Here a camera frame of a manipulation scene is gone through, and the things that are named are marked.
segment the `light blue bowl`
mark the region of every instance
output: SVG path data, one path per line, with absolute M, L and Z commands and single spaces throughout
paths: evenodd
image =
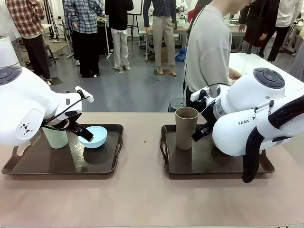
M 78 137 L 81 144 L 83 144 L 86 148 L 95 149 L 105 143 L 108 136 L 108 131 L 104 127 L 91 126 L 88 127 L 87 130 L 94 135 L 92 141 L 89 142 L 81 136 Z

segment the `table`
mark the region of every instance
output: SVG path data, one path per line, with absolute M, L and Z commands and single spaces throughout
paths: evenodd
M 211 176 L 170 180 L 159 149 L 170 113 L 84 113 L 83 124 L 122 124 L 124 144 L 112 178 L 54 180 L 0 175 L 0 224 L 24 227 L 274 226 L 303 217 L 304 170 L 279 146 L 276 171 L 245 184 Z M 11 156 L 0 147 L 0 166 Z
M 238 71 L 242 75 L 246 72 L 252 72 L 255 68 L 272 69 L 284 78 L 286 85 L 285 95 L 292 94 L 304 87 L 303 82 L 255 54 L 248 55 L 245 53 L 231 53 L 229 67 Z
M 240 37 L 240 38 L 242 38 L 242 37 L 245 36 L 246 29 L 247 29 L 246 26 L 245 26 L 245 30 L 242 31 L 242 32 L 238 31 L 238 25 L 227 24 L 227 26 L 229 27 L 229 29 L 230 29 L 233 37 Z M 181 35 L 182 48 L 186 48 L 186 45 L 187 45 L 187 32 L 188 32 L 188 28 L 189 28 L 189 25 L 178 26 L 177 29 L 175 29 L 173 31 L 174 34 Z M 153 35 L 153 28 L 152 28 L 152 24 L 151 23 L 150 23 L 150 31 L 151 31 L 151 35 Z M 149 60 L 149 52 L 151 51 L 150 50 L 150 39 L 147 36 L 147 34 L 145 36 L 146 36 L 146 58 L 145 58 L 145 61 L 148 61 Z

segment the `paper cup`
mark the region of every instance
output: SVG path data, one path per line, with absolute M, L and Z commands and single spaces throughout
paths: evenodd
M 199 112 L 194 108 L 182 107 L 175 112 L 176 146 L 181 150 L 192 147 L 191 136 L 195 132 Z

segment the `white shirt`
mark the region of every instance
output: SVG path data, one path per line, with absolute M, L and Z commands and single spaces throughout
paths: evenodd
M 232 34 L 221 11 L 207 5 L 194 23 L 188 42 L 186 82 L 191 92 L 215 83 L 232 84 L 228 67 L 231 44 Z M 214 95 L 216 88 L 211 88 Z
M 275 26 L 285 28 L 299 16 L 303 0 L 281 0 Z
M 11 41 L 20 38 L 4 0 L 0 0 L 0 36 L 8 36 Z
M 115 33 L 123 33 L 124 35 L 126 35 L 128 33 L 128 30 L 116 30 L 114 28 L 111 29 L 111 32 L 112 32 L 112 35 L 115 34 Z

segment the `plaid shirt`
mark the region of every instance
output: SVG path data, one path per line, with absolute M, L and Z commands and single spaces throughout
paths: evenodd
M 97 33 L 97 15 L 102 15 L 102 0 L 62 0 L 66 25 L 80 33 Z
M 10 15 L 22 37 L 39 35 L 43 31 L 43 5 L 39 0 L 5 0 Z

